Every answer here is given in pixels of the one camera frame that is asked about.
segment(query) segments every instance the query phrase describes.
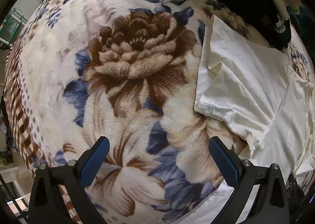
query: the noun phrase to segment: blanket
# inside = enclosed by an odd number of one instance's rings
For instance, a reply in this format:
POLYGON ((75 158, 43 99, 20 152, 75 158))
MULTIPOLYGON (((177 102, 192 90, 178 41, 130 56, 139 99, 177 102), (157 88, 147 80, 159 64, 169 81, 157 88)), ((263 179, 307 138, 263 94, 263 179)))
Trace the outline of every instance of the blanket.
MULTIPOLYGON (((193 109, 212 15, 269 46, 216 0, 45 0, 5 69, 8 117, 30 173, 78 159, 102 135, 111 149, 86 193, 107 223, 172 223, 205 200, 223 180, 209 139, 237 154, 246 145, 193 109)), ((302 50, 296 39, 284 53, 313 79, 302 50)))

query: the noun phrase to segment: black cable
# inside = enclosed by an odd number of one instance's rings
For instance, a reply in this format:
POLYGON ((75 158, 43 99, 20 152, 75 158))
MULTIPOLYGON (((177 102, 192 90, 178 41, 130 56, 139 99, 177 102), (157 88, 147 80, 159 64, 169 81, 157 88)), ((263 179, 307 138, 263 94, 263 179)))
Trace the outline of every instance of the black cable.
POLYGON ((28 220, 26 218, 26 216, 24 215, 24 212, 21 210, 20 206, 18 205, 18 203, 15 201, 15 199, 13 198, 11 191, 9 190, 9 188, 7 187, 7 184, 5 184, 4 179, 2 178, 2 175, 0 174, 0 182, 2 183, 2 185, 4 186, 4 189, 7 191, 7 193, 10 196, 10 199, 12 200, 13 204, 15 205, 15 207, 18 209, 19 213, 21 214, 21 216, 23 217, 23 219, 26 221, 26 223, 28 223, 28 220))

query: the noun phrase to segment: blue gripper pad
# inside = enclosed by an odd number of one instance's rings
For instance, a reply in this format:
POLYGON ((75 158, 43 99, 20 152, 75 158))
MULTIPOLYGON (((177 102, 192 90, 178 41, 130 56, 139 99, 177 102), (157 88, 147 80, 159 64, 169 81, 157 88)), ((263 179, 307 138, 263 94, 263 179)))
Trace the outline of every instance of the blue gripper pad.
POLYGON ((102 166, 108 152, 109 152, 109 140, 103 137, 102 142, 95 149, 94 153, 90 156, 81 171, 80 186, 82 188, 88 187, 92 184, 97 172, 102 166))
POLYGON ((220 172, 222 173, 226 183, 230 187, 236 188, 239 181, 239 172, 232 161, 229 159, 228 155, 222 149, 222 147, 225 147, 225 151, 228 151, 226 146, 221 141, 220 144, 221 146, 214 139, 214 137, 212 137, 209 141, 209 152, 213 160, 217 164, 220 172))

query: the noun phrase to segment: white shirt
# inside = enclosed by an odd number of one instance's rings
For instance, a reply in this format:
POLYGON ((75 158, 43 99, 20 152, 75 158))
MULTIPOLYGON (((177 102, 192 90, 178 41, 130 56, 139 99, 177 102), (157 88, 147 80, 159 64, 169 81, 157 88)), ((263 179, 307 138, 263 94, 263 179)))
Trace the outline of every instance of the white shirt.
POLYGON ((279 164, 284 182, 293 171, 314 169, 312 91, 313 84, 296 74, 287 55, 247 41, 212 17, 195 110, 225 121, 247 141, 241 158, 257 166, 279 164))

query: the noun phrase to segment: metal bolt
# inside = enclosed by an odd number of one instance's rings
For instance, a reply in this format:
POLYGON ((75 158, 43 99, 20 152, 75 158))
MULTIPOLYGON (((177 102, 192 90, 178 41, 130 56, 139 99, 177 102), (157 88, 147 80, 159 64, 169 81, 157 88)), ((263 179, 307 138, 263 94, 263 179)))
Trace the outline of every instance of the metal bolt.
POLYGON ((69 162, 68 162, 68 165, 69 166, 74 166, 75 164, 76 164, 76 160, 70 160, 69 162))
POLYGON ((39 168, 40 168, 41 170, 45 169, 45 168, 46 168, 46 164, 45 164, 45 163, 42 163, 42 164, 39 166, 39 168))
POLYGON ((243 165, 250 166, 250 161, 249 160, 243 160, 243 165))
POLYGON ((272 167, 273 167, 275 170, 278 170, 278 169, 279 169, 279 165, 276 164, 276 163, 272 164, 272 167))

